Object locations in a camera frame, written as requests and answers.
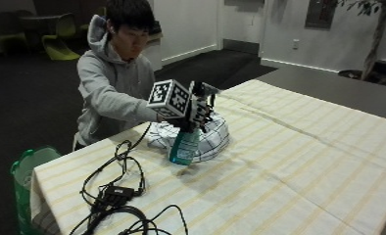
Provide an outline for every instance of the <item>wall outlet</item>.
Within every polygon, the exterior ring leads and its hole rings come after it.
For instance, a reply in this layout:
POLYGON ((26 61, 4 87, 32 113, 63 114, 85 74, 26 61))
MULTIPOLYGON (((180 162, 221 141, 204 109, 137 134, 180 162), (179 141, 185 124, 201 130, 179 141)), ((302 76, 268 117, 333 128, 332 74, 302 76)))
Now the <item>wall outlet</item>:
POLYGON ((300 42, 298 39, 294 39, 294 40, 293 40, 293 49, 294 49, 294 50, 298 49, 298 42, 300 42))

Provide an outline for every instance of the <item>striped tablecloth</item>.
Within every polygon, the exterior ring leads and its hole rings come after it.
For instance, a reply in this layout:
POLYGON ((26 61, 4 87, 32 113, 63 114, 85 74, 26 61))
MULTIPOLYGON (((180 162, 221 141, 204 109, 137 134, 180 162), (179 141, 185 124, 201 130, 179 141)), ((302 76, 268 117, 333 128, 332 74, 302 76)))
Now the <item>striped tablecloth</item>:
MULTIPOLYGON (((386 234, 385 118, 258 80, 227 90, 216 110, 225 117, 231 143, 211 161, 185 168, 141 142, 131 156, 143 165, 148 191, 131 206, 152 218, 179 205, 189 234, 386 234)), ((115 146, 125 139, 136 142, 147 127, 35 169, 32 216, 45 232, 69 234, 87 217, 84 180, 112 158, 115 146)), ((99 185, 119 173, 115 163, 89 185, 91 192, 97 194, 99 185)), ((131 167, 119 185, 137 188, 139 180, 131 167)), ((128 216, 113 215, 96 234, 117 234, 133 222, 128 216)), ((160 216, 157 225, 184 234, 176 210, 160 216)))

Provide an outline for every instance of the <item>hood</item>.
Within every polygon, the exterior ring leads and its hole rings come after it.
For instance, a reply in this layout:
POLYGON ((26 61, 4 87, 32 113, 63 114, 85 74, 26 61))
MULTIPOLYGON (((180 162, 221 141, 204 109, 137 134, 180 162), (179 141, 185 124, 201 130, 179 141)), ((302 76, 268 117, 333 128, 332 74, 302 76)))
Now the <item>hood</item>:
POLYGON ((88 31, 88 42, 93 53, 115 64, 128 64, 115 52, 107 40, 107 35, 105 19, 99 15, 93 15, 88 31))

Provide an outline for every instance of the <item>plastic bag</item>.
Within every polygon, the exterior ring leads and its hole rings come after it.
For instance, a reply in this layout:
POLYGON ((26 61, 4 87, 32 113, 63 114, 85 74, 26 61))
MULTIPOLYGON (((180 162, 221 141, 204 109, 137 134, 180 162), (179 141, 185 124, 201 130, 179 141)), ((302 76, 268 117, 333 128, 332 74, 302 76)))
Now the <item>plastic bag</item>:
POLYGON ((14 162, 11 174, 15 181, 16 207, 19 213, 20 234, 39 235, 40 232, 32 227, 31 211, 31 186, 34 169, 61 155, 55 148, 45 146, 36 150, 24 151, 22 158, 14 162))

